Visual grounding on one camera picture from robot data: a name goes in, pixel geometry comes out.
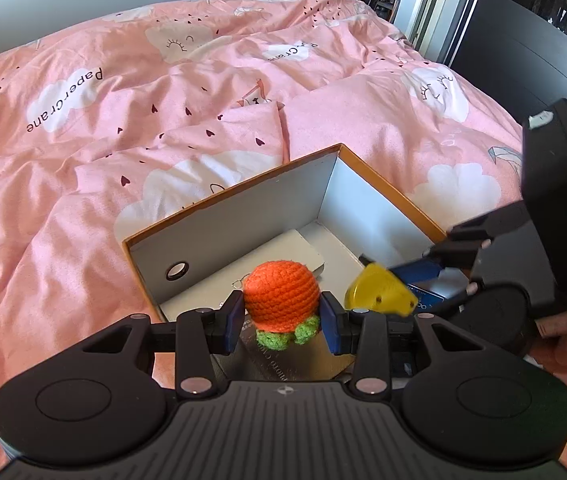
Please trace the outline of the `yellow tape measure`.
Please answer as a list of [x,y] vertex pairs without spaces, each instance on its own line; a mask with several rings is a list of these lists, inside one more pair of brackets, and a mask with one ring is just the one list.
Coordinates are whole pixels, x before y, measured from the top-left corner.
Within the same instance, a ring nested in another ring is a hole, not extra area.
[[419,300],[390,270],[379,263],[368,263],[349,285],[344,297],[346,310],[367,309],[406,318]]

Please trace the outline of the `orange crochet toy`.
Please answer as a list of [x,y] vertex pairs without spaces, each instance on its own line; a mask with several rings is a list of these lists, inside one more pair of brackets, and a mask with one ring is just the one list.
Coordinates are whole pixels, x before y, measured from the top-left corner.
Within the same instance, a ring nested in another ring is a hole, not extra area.
[[256,326],[256,341],[268,350],[284,351],[293,342],[307,344],[319,332],[320,290],[305,266],[285,271],[285,281],[276,285],[265,275],[244,285],[246,310]]

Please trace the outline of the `blue card pack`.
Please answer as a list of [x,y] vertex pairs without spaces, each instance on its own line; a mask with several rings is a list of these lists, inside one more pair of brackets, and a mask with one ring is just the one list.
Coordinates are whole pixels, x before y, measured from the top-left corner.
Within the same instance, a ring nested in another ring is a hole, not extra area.
[[413,309],[413,313],[433,313],[438,314],[442,309],[448,306],[447,299],[436,292],[424,289],[414,284],[407,284],[407,288],[417,298],[417,306]]

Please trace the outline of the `dark picture book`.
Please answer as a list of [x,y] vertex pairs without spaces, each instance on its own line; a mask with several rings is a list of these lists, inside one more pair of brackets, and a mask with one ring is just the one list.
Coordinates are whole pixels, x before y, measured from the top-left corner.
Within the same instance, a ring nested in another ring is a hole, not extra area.
[[256,328],[246,318],[235,351],[214,356],[228,380],[255,382],[318,382],[340,376],[354,362],[354,356],[334,356],[323,334],[307,344],[289,344],[283,351],[268,350],[256,342]]

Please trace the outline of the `orange cardboard box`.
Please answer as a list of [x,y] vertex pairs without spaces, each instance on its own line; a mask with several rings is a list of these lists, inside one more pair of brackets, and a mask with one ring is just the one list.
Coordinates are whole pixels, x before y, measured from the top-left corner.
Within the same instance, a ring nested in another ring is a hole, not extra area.
[[299,260],[338,300],[359,257],[387,268],[422,256],[445,233],[345,145],[303,157],[223,190],[123,240],[162,318],[213,310],[263,261]]

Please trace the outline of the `pink cloud-print duvet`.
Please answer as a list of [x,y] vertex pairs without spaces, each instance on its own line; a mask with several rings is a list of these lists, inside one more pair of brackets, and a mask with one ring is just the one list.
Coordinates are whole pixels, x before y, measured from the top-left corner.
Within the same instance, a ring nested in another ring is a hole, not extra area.
[[1,53],[0,386],[148,310],[126,237],[338,143],[444,229],[520,196],[515,120],[356,0],[159,3]]

